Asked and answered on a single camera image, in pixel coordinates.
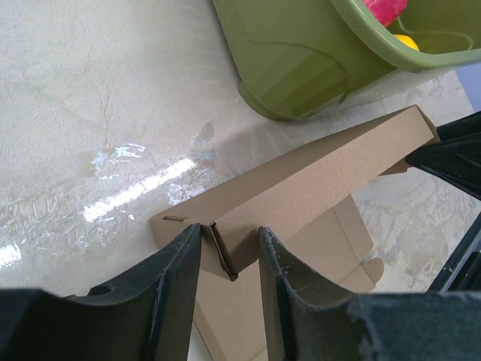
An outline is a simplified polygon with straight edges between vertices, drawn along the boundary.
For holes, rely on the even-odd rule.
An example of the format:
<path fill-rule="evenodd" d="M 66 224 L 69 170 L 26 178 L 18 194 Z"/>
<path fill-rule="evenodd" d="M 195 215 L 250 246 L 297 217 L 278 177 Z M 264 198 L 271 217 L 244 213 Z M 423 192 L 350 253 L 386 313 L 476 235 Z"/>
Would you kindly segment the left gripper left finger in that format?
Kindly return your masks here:
<path fill-rule="evenodd" d="M 1 291 L 3 360 L 185 360 L 201 261 L 201 227 L 85 296 Z"/>

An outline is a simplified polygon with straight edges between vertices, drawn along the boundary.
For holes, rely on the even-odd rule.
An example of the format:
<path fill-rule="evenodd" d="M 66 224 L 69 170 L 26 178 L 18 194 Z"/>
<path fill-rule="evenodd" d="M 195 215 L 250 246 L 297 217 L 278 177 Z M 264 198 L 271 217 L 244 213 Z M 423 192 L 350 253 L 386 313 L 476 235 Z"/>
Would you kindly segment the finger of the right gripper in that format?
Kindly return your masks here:
<path fill-rule="evenodd" d="M 480 112 L 437 127 L 439 141 L 406 157 L 425 171 L 480 199 Z"/>

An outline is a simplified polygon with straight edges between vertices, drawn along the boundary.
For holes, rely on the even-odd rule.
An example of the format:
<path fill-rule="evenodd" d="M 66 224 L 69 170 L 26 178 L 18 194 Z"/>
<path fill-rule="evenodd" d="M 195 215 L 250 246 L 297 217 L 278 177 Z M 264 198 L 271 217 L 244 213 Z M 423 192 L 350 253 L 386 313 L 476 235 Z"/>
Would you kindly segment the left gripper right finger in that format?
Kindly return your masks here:
<path fill-rule="evenodd" d="M 270 360 L 478 360 L 480 294 L 351 292 L 259 230 Z"/>

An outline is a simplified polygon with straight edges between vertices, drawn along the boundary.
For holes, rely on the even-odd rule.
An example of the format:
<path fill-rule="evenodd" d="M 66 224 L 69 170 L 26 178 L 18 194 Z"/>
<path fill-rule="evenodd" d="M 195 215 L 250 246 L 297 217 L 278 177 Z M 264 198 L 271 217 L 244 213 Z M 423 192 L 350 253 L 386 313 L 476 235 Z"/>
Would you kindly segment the brown cardboard paper box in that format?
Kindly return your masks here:
<path fill-rule="evenodd" d="M 380 175 L 405 172 L 406 156 L 438 142 L 411 106 L 312 141 L 153 216 L 165 246 L 188 225 L 202 234 L 194 322 L 214 360 L 265 360 L 258 233 L 268 227 L 299 259 L 357 293 L 383 275 L 352 199 Z"/>

